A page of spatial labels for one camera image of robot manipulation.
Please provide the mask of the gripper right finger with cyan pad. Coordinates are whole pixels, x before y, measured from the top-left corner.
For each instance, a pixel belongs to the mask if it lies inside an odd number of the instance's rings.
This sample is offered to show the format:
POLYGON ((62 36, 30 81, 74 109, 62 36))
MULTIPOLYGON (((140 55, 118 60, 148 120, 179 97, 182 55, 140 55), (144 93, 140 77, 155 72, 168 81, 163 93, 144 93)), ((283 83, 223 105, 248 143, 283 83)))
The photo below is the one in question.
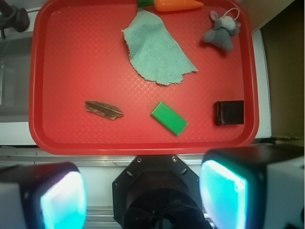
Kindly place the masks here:
POLYGON ((203 206, 218 229, 302 229, 305 149, 252 145, 208 151, 199 172, 203 206))

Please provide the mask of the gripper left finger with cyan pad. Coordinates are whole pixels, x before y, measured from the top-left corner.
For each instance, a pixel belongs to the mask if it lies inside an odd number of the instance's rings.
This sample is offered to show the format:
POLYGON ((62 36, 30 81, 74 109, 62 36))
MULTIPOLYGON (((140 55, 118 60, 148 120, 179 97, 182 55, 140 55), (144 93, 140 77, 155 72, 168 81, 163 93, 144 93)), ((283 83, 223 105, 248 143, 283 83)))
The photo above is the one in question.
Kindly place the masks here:
POLYGON ((70 162, 0 169, 2 229, 82 229, 87 187, 70 162))

